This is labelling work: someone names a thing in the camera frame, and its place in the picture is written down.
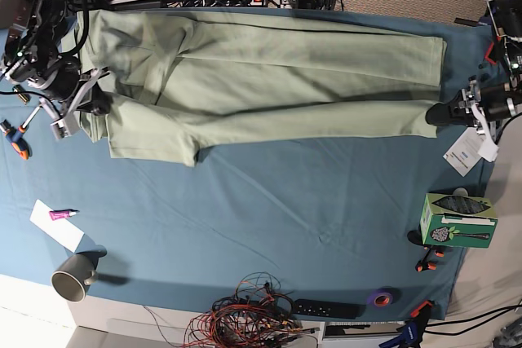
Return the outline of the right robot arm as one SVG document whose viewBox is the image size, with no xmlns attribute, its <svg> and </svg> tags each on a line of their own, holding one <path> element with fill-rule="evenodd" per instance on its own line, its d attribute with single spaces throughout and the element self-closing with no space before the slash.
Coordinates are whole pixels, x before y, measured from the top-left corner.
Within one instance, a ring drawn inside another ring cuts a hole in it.
<svg viewBox="0 0 522 348">
<path fill-rule="evenodd" d="M 111 99 L 98 84 L 108 70 L 83 72 L 79 59 L 90 28 L 86 6 L 82 0 L 82 35 L 66 52 L 58 48 L 69 28 L 66 0 L 20 0 L 8 29 L 1 77 L 14 84 L 26 81 L 58 119 L 76 111 L 96 116 L 110 111 Z"/>
</svg>

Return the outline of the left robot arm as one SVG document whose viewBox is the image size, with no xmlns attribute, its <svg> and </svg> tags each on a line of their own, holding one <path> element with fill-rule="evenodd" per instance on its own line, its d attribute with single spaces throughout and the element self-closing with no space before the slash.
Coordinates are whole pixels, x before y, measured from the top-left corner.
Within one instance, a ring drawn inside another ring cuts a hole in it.
<svg viewBox="0 0 522 348">
<path fill-rule="evenodd" d="M 473 109 L 484 115 L 489 124 L 509 125 L 521 117 L 521 0 L 485 0 L 492 31 L 492 41 L 484 55 L 488 64 L 500 65 L 507 80 L 486 86 L 471 77 L 467 87 L 445 104 L 427 111 L 426 121 L 433 126 L 460 125 L 474 127 L 484 133 Z"/>
</svg>

